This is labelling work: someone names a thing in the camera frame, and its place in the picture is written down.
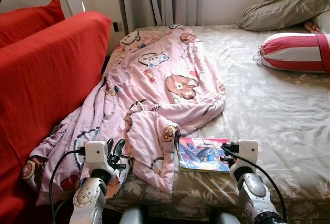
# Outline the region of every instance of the electrical outlet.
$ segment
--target electrical outlet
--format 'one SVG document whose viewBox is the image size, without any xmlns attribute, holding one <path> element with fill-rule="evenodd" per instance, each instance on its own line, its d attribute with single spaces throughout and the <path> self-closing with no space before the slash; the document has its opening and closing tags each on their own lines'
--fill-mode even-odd
<svg viewBox="0 0 330 224">
<path fill-rule="evenodd" d="M 123 31 L 123 24 L 121 22 L 113 22 L 112 25 L 113 25 L 114 32 Z"/>
</svg>

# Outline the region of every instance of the gray pillow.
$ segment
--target gray pillow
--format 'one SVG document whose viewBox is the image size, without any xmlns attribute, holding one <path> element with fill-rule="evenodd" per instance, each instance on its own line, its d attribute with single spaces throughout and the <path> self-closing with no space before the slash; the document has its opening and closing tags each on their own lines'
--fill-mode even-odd
<svg viewBox="0 0 330 224">
<path fill-rule="evenodd" d="M 321 13 L 320 15 L 314 17 L 312 21 L 320 27 L 323 33 L 329 34 L 330 33 L 329 18 L 330 18 L 330 11 L 325 11 L 324 13 Z"/>
<path fill-rule="evenodd" d="M 248 8 L 239 21 L 246 30 L 283 29 L 330 9 L 330 0 L 271 0 Z"/>
</svg>

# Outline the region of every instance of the pillow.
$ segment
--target pillow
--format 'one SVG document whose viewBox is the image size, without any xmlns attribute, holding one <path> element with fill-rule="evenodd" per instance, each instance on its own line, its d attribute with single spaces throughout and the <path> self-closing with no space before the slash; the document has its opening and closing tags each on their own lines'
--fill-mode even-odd
<svg viewBox="0 0 330 224">
<path fill-rule="evenodd" d="M 0 48 L 64 20 L 60 0 L 0 14 Z"/>
<path fill-rule="evenodd" d="M 248 8 L 239 21 L 246 30 L 283 29 L 329 10 L 329 0 L 271 0 Z"/>
<path fill-rule="evenodd" d="M 328 73 L 329 37 L 326 34 L 274 34 L 259 50 L 262 64 L 282 70 Z"/>
<path fill-rule="evenodd" d="M 330 10 L 317 15 L 312 19 L 314 23 L 316 23 L 323 33 L 329 34 L 330 33 L 330 26 L 329 26 L 329 18 L 330 18 Z"/>
</svg>

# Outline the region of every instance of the pink blanket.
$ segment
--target pink blanket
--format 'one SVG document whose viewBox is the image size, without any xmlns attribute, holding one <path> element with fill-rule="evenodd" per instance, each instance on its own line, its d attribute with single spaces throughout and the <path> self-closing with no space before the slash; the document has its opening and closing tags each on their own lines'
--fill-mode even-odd
<svg viewBox="0 0 330 224">
<path fill-rule="evenodd" d="M 170 193 L 174 175 L 174 142 L 218 116 L 225 102 L 224 86 L 203 51 L 203 43 L 185 26 L 166 32 L 135 31 L 123 38 L 110 57 L 109 73 L 36 147 L 22 171 L 39 191 L 37 204 L 48 203 L 51 174 L 60 157 L 91 140 L 126 144 L 108 186 L 112 197 L 130 170 L 154 187 Z M 79 155 L 64 159 L 55 176 L 54 200 L 63 200 L 88 177 Z"/>
</svg>

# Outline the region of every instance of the black cable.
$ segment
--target black cable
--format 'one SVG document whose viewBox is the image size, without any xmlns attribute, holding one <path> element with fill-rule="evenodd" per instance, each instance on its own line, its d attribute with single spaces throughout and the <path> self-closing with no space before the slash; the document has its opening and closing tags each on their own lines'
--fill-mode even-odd
<svg viewBox="0 0 330 224">
<path fill-rule="evenodd" d="M 51 222 L 51 224 L 55 224 L 56 215 L 57 215 L 57 213 L 59 212 L 60 208 L 63 206 L 63 204 L 64 204 L 65 202 L 66 202 L 66 201 L 62 201 L 62 202 L 60 203 L 60 205 L 58 205 L 58 207 L 57 207 L 57 209 L 55 210 L 54 215 L 53 215 L 53 217 L 52 217 L 52 222 Z"/>
<path fill-rule="evenodd" d="M 54 177 L 55 177 L 55 173 L 58 169 L 58 167 L 60 166 L 62 160 L 69 154 L 71 153 L 79 153 L 80 155 L 84 155 L 85 154 L 85 147 L 81 147 L 80 149 L 77 149 L 77 150 L 73 150 L 73 151 L 69 151 L 67 153 L 65 153 L 61 158 L 60 160 L 57 162 L 55 168 L 54 168 L 54 171 L 52 173 L 52 177 L 51 177 L 51 180 L 49 182 L 49 203 L 51 205 L 51 209 L 52 209 L 52 219 L 55 220 L 54 216 L 55 216 L 55 213 L 54 213 L 54 202 L 53 202 L 53 181 L 54 181 Z"/>
<path fill-rule="evenodd" d="M 283 197 L 282 197 L 282 194 L 281 192 L 279 191 L 277 185 L 275 184 L 275 182 L 272 180 L 272 178 L 268 175 L 268 173 L 263 170 L 260 166 L 258 166 L 257 164 L 254 164 L 253 162 L 251 161 L 248 161 L 246 158 L 243 158 L 243 157 L 240 157 L 238 155 L 235 155 L 234 153 L 232 153 L 230 150 L 224 148 L 223 146 L 220 146 L 225 152 L 227 152 L 229 155 L 231 155 L 232 157 L 234 158 L 238 158 L 244 162 L 247 162 L 248 164 L 254 166 L 255 168 L 257 168 L 258 170 L 260 170 L 266 177 L 267 179 L 272 183 L 273 187 L 275 188 L 277 194 L 278 194 L 278 197 L 279 197 L 279 200 L 280 200 L 280 204 L 281 204 L 281 207 L 282 207 L 282 211 L 283 211 L 283 220 L 284 222 L 287 222 L 287 209 L 285 208 L 285 204 L 284 204 L 284 200 L 283 200 Z"/>
</svg>

